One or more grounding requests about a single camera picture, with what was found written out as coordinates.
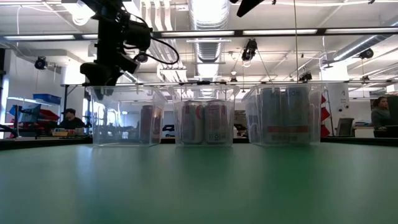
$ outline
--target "car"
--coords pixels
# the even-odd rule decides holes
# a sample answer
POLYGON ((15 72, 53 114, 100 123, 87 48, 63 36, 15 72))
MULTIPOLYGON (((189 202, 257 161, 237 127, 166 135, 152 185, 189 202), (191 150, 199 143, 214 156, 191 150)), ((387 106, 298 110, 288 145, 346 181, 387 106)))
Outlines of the car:
POLYGON ((162 137, 175 137, 174 124, 167 124, 163 127, 162 137))

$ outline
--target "red object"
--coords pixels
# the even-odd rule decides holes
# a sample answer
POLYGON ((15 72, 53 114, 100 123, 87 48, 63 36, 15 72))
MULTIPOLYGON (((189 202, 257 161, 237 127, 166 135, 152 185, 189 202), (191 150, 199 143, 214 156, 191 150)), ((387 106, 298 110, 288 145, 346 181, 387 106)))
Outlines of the red object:
POLYGON ((58 119, 60 119, 60 117, 49 110, 41 109, 39 119, 58 121, 58 119))
POLYGON ((330 134, 328 128, 323 124, 321 125, 321 138, 328 137, 330 134))
POLYGON ((330 116, 329 111, 326 110, 325 107, 323 107, 323 108, 321 109, 321 121, 326 120, 329 116, 330 116))
POLYGON ((322 96, 321 103, 324 103, 324 102, 326 102, 326 98, 324 96, 322 96))

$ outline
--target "man in cap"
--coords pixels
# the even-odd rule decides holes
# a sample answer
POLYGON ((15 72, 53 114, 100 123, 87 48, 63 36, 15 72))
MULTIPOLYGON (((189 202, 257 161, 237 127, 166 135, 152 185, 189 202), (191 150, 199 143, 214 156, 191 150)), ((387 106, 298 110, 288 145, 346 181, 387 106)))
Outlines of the man in cap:
POLYGON ((75 128, 83 128, 85 126, 84 122, 76 117, 76 110, 69 108, 66 109, 62 114, 65 115, 65 118, 60 123, 61 128, 65 129, 75 129, 75 128))

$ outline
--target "chair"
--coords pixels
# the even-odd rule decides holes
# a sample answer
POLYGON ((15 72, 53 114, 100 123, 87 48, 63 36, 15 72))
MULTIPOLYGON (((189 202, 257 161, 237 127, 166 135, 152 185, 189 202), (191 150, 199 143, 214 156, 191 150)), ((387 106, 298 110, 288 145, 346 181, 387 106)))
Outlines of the chair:
POLYGON ((355 134, 353 134, 353 122, 354 118, 340 118, 336 135, 339 137, 355 137, 355 134))

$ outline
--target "desk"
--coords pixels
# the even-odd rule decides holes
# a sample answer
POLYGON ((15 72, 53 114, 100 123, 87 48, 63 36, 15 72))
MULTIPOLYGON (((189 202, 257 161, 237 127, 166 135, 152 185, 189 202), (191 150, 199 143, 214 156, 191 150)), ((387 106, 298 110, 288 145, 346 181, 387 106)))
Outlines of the desk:
POLYGON ((397 223, 398 148, 0 151, 0 223, 397 223))
POLYGON ((372 126, 353 126, 356 138, 374 138, 372 126))

